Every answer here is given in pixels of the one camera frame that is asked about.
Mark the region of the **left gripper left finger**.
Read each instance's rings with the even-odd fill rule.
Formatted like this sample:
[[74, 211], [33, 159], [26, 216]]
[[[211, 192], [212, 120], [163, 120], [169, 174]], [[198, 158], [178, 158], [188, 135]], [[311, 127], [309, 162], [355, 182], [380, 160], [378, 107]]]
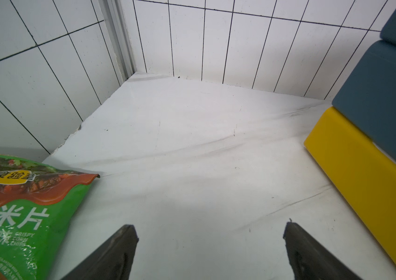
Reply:
[[124, 225], [102, 243], [65, 280], [127, 280], [139, 238], [133, 225]]

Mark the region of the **yellow box behind cabinet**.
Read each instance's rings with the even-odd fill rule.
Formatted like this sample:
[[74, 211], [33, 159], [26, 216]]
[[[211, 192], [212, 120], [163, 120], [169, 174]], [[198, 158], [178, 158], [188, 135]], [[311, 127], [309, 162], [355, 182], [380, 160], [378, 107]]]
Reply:
[[334, 107], [304, 145], [396, 264], [396, 163]]

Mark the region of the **teal three-drawer cabinet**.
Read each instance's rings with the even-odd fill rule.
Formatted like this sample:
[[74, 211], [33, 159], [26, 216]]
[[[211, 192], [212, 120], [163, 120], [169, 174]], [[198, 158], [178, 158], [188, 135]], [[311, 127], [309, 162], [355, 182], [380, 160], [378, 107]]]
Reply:
[[396, 162], [396, 10], [332, 105]]

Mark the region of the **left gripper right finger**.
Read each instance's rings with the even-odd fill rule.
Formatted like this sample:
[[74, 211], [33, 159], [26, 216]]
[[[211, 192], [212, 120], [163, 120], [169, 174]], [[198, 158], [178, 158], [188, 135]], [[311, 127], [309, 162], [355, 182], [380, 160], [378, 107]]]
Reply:
[[287, 222], [283, 239], [296, 280], [360, 279], [297, 223]]

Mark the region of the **green snack bag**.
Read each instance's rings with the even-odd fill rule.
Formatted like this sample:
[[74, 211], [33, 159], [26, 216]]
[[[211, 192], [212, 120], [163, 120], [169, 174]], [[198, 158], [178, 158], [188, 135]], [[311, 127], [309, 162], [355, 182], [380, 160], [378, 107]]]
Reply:
[[48, 277], [96, 174], [0, 155], [0, 280]]

